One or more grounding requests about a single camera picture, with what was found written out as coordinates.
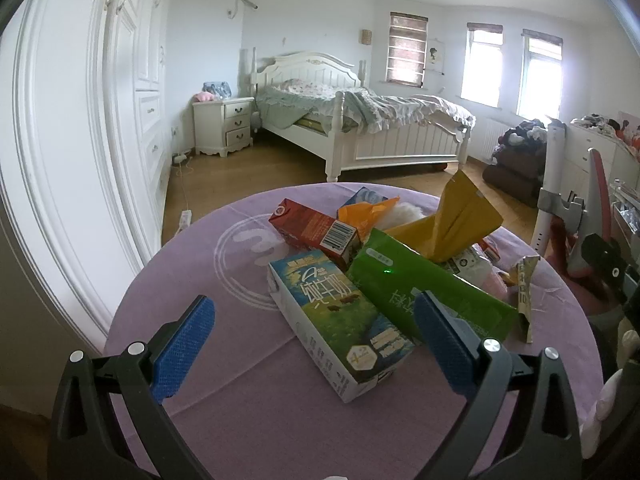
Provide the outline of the yellow snack bag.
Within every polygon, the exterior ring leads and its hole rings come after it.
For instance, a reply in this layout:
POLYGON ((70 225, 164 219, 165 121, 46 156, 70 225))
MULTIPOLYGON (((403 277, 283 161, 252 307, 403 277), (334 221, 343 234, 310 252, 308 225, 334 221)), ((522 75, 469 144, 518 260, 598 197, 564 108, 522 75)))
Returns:
POLYGON ((503 218, 480 189, 458 170, 445 185, 434 214, 385 233, 442 263, 461 254, 502 225, 503 218))

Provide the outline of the red drink carton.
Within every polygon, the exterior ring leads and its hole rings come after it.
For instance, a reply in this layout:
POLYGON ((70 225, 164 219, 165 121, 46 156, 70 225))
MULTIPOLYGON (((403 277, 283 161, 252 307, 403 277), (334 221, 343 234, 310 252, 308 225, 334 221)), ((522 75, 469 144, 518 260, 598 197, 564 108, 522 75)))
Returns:
POLYGON ((356 228, 288 198, 276 207, 269 223, 288 244, 321 250, 342 271, 348 269, 361 248, 356 228))

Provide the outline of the purple round table cloth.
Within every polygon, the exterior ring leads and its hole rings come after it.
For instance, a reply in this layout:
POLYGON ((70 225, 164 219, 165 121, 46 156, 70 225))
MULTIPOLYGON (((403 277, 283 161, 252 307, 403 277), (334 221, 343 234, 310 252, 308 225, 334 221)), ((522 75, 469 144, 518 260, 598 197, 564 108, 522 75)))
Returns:
POLYGON ((214 479, 577 479, 603 385, 592 330, 550 264, 501 226, 470 284, 405 237, 360 242, 356 188, 278 188, 164 246, 105 350, 137 464, 175 477, 134 407, 144 385, 214 479))

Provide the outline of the beige snack wrapper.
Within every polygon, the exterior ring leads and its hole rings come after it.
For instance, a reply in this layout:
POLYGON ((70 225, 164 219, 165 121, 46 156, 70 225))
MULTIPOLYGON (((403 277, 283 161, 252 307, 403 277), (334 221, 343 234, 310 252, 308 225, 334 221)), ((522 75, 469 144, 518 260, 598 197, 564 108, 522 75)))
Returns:
POLYGON ((509 272, 513 282, 512 290, 515 292, 515 307, 526 344, 533 342, 533 301, 530 284, 539 261, 539 256, 525 256, 518 260, 509 272))

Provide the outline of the red Mickey box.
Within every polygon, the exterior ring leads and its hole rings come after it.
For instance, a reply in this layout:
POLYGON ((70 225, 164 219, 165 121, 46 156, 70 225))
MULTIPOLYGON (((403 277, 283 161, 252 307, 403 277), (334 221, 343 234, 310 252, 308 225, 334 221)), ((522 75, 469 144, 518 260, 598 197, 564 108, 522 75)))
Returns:
POLYGON ((484 252, 486 258, 492 264, 496 264, 500 260, 498 249, 494 244, 491 243, 490 240, 480 240, 477 245, 482 248, 482 251, 484 252))

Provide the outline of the green blue milk carton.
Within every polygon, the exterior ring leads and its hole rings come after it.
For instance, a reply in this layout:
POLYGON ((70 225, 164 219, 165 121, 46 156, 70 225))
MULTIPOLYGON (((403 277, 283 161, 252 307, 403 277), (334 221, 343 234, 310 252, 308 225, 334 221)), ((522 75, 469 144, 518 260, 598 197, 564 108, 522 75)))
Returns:
POLYGON ((413 352, 414 343, 318 249, 270 262, 267 281, 285 321, 345 403, 413 352))

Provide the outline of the pink grey desk chair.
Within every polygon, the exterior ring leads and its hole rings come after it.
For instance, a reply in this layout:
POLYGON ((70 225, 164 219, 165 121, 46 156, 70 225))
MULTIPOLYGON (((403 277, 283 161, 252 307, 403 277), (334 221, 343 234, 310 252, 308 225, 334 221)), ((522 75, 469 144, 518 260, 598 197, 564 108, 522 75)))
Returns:
POLYGON ((612 211, 601 154, 587 151, 587 196, 561 194, 566 125, 548 125, 546 166, 538 196, 532 246, 545 256, 576 297, 585 314, 611 311, 618 299, 598 271, 616 255, 612 240, 612 211))

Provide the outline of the green snack bag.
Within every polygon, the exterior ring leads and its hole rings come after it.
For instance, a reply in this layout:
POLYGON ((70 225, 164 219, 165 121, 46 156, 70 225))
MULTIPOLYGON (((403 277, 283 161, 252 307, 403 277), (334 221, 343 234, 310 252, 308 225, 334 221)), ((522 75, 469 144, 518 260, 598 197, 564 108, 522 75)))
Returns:
POLYGON ((484 290, 463 281, 380 230, 373 230, 347 270, 357 286, 401 333, 423 337, 414 320, 414 300, 431 292, 478 336, 505 341, 518 311, 484 290))

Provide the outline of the white power strip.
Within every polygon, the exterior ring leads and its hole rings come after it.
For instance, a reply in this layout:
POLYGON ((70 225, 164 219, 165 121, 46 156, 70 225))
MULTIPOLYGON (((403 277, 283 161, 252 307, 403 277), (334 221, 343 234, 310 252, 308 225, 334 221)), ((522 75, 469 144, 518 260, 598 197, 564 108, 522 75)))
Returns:
POLYGON ((178 231, 184 231, 187 229, 192 223, 192 210, 186 209, 181 211, 179 223, 178 223, 178 231))

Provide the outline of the dark clothes pile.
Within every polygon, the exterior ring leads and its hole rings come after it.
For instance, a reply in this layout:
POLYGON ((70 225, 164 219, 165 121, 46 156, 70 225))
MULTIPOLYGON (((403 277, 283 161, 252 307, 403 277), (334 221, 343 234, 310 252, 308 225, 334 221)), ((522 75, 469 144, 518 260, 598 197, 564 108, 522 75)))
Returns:
POLYGON ((535 207, 544 178, 548 130, 538 119, 524 120, 506 130, 483 171, 489 185, 529 207, 535 207))

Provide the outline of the orange wrapper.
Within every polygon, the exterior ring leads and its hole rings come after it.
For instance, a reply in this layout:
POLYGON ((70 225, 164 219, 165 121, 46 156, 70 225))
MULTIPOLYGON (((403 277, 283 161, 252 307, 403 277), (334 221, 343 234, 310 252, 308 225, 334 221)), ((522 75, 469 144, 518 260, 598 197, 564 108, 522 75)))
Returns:
POLYGON ((367 237, 375 225, 384 219, 399 202, 398 197, 376 204, 360 202, 341 207, 337 219, 355 228, 361 238, 367 237))

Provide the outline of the white wardrobe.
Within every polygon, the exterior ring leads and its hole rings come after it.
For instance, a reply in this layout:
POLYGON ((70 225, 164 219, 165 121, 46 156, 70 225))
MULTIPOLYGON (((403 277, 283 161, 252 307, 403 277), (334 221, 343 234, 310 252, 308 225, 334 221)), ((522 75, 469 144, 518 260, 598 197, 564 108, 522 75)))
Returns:
POLYGON ((1 186, 55 312, 102 349, 160 250, 170 0, 24 0, 1 37, 1 186))

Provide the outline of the bright double window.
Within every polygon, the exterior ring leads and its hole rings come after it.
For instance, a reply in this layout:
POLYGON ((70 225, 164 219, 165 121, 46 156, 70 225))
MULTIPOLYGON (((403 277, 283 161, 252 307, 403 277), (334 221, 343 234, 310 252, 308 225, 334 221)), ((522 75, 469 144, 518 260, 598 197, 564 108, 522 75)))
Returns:
POLYGON ((563 95, 564 42, 523 29, 514 39, 498 24, 469 23, 460 96, 484 107, 510 107, 525 119, 557 118, 563 95))

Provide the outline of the pink item on nightstand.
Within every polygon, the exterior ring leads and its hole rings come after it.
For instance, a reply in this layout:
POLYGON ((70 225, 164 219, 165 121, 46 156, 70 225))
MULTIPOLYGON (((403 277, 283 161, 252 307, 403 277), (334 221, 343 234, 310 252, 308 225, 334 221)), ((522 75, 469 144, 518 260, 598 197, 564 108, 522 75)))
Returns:
POLYGON ((213 93, 210 93, 208 91, 198 92, 194 96, 195 102, 216 102, 217 100, 218 98, 213 93))

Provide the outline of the white bed frame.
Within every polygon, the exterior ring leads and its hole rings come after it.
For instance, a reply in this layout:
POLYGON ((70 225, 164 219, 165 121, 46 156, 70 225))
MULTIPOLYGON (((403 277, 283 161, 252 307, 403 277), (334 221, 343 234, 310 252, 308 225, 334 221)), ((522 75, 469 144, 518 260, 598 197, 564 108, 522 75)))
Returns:
POLYGON ((378 96, 364 85, 367 63, 300 51, 258 62, 250 88, 260 125, 344 171, 421 164, 463 166, 476 118, 440 96, 378 96))

